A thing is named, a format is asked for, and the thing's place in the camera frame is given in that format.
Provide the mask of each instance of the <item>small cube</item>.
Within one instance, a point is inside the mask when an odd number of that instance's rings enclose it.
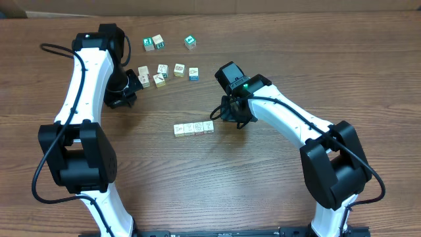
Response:
[[[190,136],[195,134],[194,124],[183,124],[184,127],[184,136]]]
[[[157,49],[164,48],[164,40],[162,39],[161,35],[153,36],[152,41]]]
[[[189,68],[189,78],[190,80],[199,80],[199,69]]]
[[[146,51],[155,50],[155,47],[153,47],[152,38],[145,38],[143,39],[143,46],[145,47]]]
[[[161,73],[154,75],[153,80],[155,81],[157,87],[165,85],[164,76]]]
[[[181,64],[177,63],[176,66],[174,67],[174,75],[183,77],[184,76],[184,68],[185,68],[184,65],[181,65]]]
[[[189,35],[186,39],[184,39],[184,45],[189,50],[192,50],[194,47],[196,47],[196,39],[192,35]]]
[[[168,65],[158,65],[158,73],[161,73],[164,78],[168,77]]]
[[[147,75],[148,79],[151,79],[151,75],[149,74],[149,70],[147,69],[147,66],[140,66],[137,68],[140,75]]]
[[[183,124],[174,125],[174,135],[176,137],[184,136],[184,126]]]
[[[203,130],[203,122],[195,122],[195,134],[196,135],[203,135],[205,134]]]
[[[146,74],[139,75],[138,78],[143,88],[149,87],[151,85],[151,83],[149,82],[149,78]]]
[[[213,121],[203,122],[203,130],[205,133],[213,133]]]

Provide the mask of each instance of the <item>row of white blocks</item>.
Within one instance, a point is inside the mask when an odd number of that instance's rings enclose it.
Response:
[[[190,136],[190,135],[202,135],[213,132],[213,121],[206,122],[192,122],[188,124],[175,124],[174,135],[179,136]]]

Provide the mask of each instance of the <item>wooden table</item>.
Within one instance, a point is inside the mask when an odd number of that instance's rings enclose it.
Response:
[[[30,182],[42,157],[41,124],[62,106],[73,62],[39,49],[68,46],[79,32],[115,22],[132,42],[127,68],[199,67],[200,81],[174,78],[137,93],[132,109],[103,108],[118,156],[116,185],[142,230],[248,230],[304,226],[314,215],[299,152],[263,121],[243,130],[175,138],[173,124],[207,120],[224,94],[213,74],[229,61],[263,74],[310,113],[355,126],[386,198],[356,207],[349,223],[373,236],[421,231],[421,12],[146,16],[0,20],[0,236],[77,236],[97,230],[79,201],[45,205]],[[164,50],[144,52],[161,34]],[[183,39],[197,38],[189,51]],[[69,194],[47,167],[42,197]],[[360,199],[380,192],[373,179]]]

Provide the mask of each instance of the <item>wood grain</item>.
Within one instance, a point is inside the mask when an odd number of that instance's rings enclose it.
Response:
[[[214,134],[174,138],[173,124],[208,119],[224,93],[213,74],[234,61],[310,113],[355,126],[387,195],[356,207],[352,225],[369,226],[373,236],[420,235],[421,13],[394,12],[0,21],[0,236],[97,230],[80,202],[38,203],[30,182],[42,156],[38,128],[61,108],[73,65],[38,45],[70,46],[78,32],[106,22],[130,36],[128,68],[200,68],[198,82],[170,73],[166,86],[137,93],[132,109],[103,108],[117,188],[140,229],[265,229],[312,219],[299,152],[265,122],[236,130],[219,120]],[[165,50],[144,52],[142,39],[156,34]],[[193,51],[183,44],[189,34],[198,41]],[[68,195],[48,169],[38,189],[45,198]],[[379,191],[371,181],[360,198]]]

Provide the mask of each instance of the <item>white block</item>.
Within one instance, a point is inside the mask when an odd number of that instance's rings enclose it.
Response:
[[[149,87],[151,83],[149,82],[149,77],[147,74],[139,75],[138,76],[140,83],[142,84],[143,88]]]
[[[205,134],[205,132],[203,131],[203,122],[195,122],[194,127],[195,127],[195,134],[196,135]]]
[[[154,75],[153,80],[155,81],[157,87],[165,85],[164,76],[161,73]]]
[[[185,67],[186,66],[177,63],[176,66],[174,67],[174,75],[175,76],[183,77],[184,76],[184,68]]]
[[[168,65],[158,65],[158,73],[161,73],[164,78],[168,77]]]
[[[155,48],[157,49],[164,48],[164,40],[162,39],[161,35],[153,36],[152,40],[153,40],[153,44],[155,45]]]
[[[143,39],[143,46],[146,51],[155,50],[155,47],[153,46],[152,38],[145,38]]]
[[[190,136],[195,134],[194,124],[183,124],[184,126],[184,136]]]
[[[174,135],[176,137],[184,136],[184,126],[183,126],[183,124],[175,124],[174,125]]]
[[[190,80],[199,80],[199,69],[198,68],[189,68],[189,79]]]
[[[151,75],[149,74],[149,69],[147,66],[140,66],[137,68],[137,70],[139,71],[139,76],[147,74],[147,77],[151,79]]]
[[[192,36],[189,35],[186,39],[184,39],[184,45],[189,49],[193,49],[194,47],[196,47],[196,39]]]
[[[203,129],[205,133],[213,133],[213,121],[203,122]]]

